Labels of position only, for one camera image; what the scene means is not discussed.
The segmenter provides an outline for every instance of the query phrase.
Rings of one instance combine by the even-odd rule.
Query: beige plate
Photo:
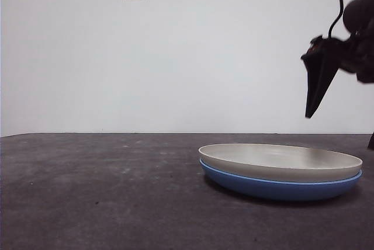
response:
[[[215,144],[199,149],[204,163],[232,174],[287,182],[327,182],[355,176],[362,160],[341,152],[266,144]]]

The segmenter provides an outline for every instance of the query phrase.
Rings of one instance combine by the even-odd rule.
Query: stacked plates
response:
[[[340,152],[265,144],[216,144],[199,149],[205,173],[221,186],[275,200],[320,200],[357,183],[361,159]]]

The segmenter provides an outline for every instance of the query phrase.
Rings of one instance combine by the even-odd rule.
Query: plate rim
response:
[[[239,178],[242,180],[252,180],[256,182],[263,182],[263,183],[273,183],[273,184],[287,184],[287,185],[331,185],[331,184],[340,184],[340,183],[345,183],[345,182],[350,182],[353,180],[357,180],[362,176],[362,169],[353,177],[342,179],[342,180],[334,180],[334,181],[325,181],[325,182],[289,182],[289,181],[277,181],[277,180],[266,180],[266,179],[260,179],[260,178],[251,178],[251,177],[246,177],[246,176],[241,176],[237,174],[232,174],[226,171],[222,171],[219,169],[216,169],[214,167],[211,167],[210,165],[206,164],[203,162],[203,160],[200,158],[200,164],[207,169],[213,170],[217,173],[221,173],[230,177],[234,178]]]

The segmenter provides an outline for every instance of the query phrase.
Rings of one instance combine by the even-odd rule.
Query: black cable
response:
[[[339,3],[340,3],[340,13],[339,13],[338,17],[336,18],[336,20],[330,26],[330,29],[328,31],[328,37],[329,38],[331,38],[331,33],[333,32],[333,28],[334,28],[335,24],[337,24],[337,22],[340,20],[340,18],[343,15],[343,12],[344,12],[344,1],[339,0]]]

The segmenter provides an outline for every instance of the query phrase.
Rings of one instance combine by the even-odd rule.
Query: dark concrete surface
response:
[[[374,249],[370,135],[25,134],[1,139],[3,250]],[[324,148],[363,159],[349,193],[282,203],[204,177],[216,143]]]

